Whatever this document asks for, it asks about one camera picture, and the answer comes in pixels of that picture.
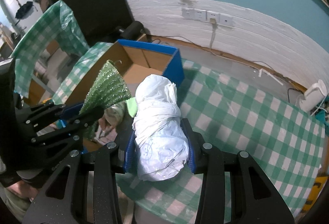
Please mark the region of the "person left hand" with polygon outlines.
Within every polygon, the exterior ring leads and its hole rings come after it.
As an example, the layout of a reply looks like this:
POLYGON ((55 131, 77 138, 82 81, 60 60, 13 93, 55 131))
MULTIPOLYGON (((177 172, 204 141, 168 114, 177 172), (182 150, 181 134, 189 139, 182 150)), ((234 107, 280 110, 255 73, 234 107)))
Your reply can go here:
POLYGON ((7 189, 22 199, 34 200, 38 194, 38 189, 32 187, 25 181, 18 181, 7 187, 7 189))

